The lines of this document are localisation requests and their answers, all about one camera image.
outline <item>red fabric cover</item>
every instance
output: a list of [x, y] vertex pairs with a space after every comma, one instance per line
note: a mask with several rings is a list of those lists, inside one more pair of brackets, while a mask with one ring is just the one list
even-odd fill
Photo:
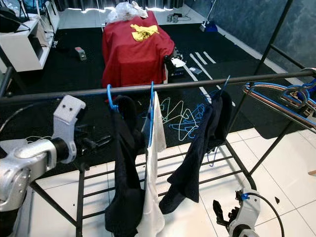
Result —
[[106, 25], [103, 32], [102, 53], [105, 61], [102, 86], [112, 87], [162, 83], [165, 79], [163, 57], [170, 55], [174, 42], [158, 26], [158, 32], [143, 41], [132, 36], [131, 24], [149, 27], [158, 25], [152, 11], [148, 18], [134, 17], [130, 21]]

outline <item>black rug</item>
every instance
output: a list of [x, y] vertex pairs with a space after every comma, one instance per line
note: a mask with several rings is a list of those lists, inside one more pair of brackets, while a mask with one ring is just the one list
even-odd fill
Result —
[[[217, 63], [204, 65], [205, 69], [213, 79], [250, 76], [253, 74], [258, 60], [251, 57], [245, 51], [234, 45], [219, 33], [203, 33], [199, 29], [199, 24], [185, 25], [165, 25], [162, 28], [171, 36], [178, 49], [183, 53], [184, 60], [188, 67], [196, 67], [197, 64], [190, 57], [190, 53], [199, 52], [203, 55], [206, 51]], [[58, 30], [56, 40], [57, 49], [52, 48], [45, 67], [41, 71], [24, 72], [21, 77], [27, 85], [28, 93], [44, 93], [56, 91], [70, 91], [82, 89], [94, 89], [101, 87], [101, 78], [104, 70], [104, 61], [101, 48], [102, 31], [100, 28], [84, 29], [64, 29]], [[80, 46], [87, 55], [86, 61], [80, 61], [74, 48]], [[274, 73], [270, 68], [263, 66], [261, 74]], [[201, 73], [197, 76], [198, 80], [209, 80]], [[170, 79], [169, 83], [192, 81], [186, 74], [182, 78]], [[288, 85], [285, 80], [276, 80], [275, 83]], [[237, 105], [242, 97], [242, 85], [229, 85], [226, 90], [230, 93], [232, 100]], [[205, 90], [212, 92], [216, 87], [205, 87]], [[18, 94], [17, 88], [12, 86], [13, 93]], [[159, 92], [162, 115], [166, 117], [164, 131], [168, 147], [191, 142], [195, 135], [191, 123], [198, 125], [199, 118], [203, 112], [203, 105], [206, 103], [205, 96], [198, 88], [179, 89], [174, 91]], [[149, 105], [149, 94], [133, 94], [138, 110], [138, 126], [142, 127], [144, 114]], [[87, 111], [79, 124], [90, 124], [95, 127], [90, 138], [97, 140], [104, 135], [112, 134], [112, 127], [109, 120], [106, 97], [82, 97], [87, 104]], [[52, 134], [52, 114], [58, 105], [58, 101], [52, 101], [34, 106], [23, 111], [15, 117], [5, 127], [0, 134], [0, 140], [26, 138], [29, 136], [48, 136]], [[18, 108], [11, 106], [1, 108], [1, 122], [10, 116]], [[248, 98], [233, 126], [232, 131], [239, 131], [255, 127], [265, 138], [273, 138], [278, 135], [280, 130], [288, 123], [288, 120], [280, 116], [271, 109], [261, 105], [252, 98]], [[113, 154], [111, 144], [104, 149], [77, 159], [77, 163], [82, 161], [90, 165], [97, 165], [112, 160]], [[46, 173], [45, 176], [69, 172], [75, 170], [74, 164], [58, 164], [57, 168]]]

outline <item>wall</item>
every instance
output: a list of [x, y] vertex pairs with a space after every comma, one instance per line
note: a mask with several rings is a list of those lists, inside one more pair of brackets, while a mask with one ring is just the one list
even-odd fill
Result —
[[[191, 6], [193, 0], [185, 0]], [[286, 0], [217, 0], [211, 19], [245, 44], [263, 53]], [[203, 16], [210, 0], [196, 0], [192, 7]], [[316, 67], [316, 0], [294, 0], [275, 45], [306, 67]], [[275, 52], [268, 58], [289, 72], [298, 68]]]

